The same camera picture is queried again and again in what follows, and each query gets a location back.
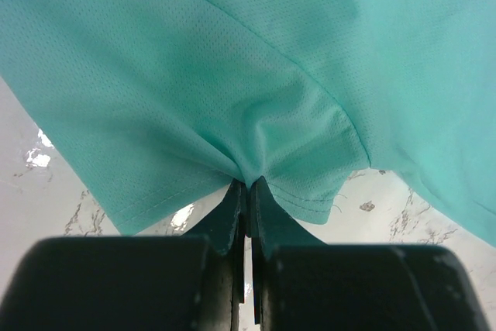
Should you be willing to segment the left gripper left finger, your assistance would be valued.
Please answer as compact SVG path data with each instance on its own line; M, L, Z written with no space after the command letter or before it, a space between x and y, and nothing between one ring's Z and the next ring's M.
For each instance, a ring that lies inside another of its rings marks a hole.
M21 260L3 330L235 330L243 300L246 189L180 236L57 237Z

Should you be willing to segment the teal t shirt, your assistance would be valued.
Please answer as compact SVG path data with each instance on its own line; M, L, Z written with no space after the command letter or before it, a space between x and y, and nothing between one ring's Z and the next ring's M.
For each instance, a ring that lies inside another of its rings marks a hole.
M374 168L495 241L495 0L1 0L1 76L121 233Z

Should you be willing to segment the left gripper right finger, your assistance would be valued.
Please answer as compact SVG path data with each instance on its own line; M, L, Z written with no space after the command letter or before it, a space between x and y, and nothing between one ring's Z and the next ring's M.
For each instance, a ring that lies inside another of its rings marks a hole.
M458 258L418 244L327 244L275 201L247 198L255 323L263 330L486 330Z

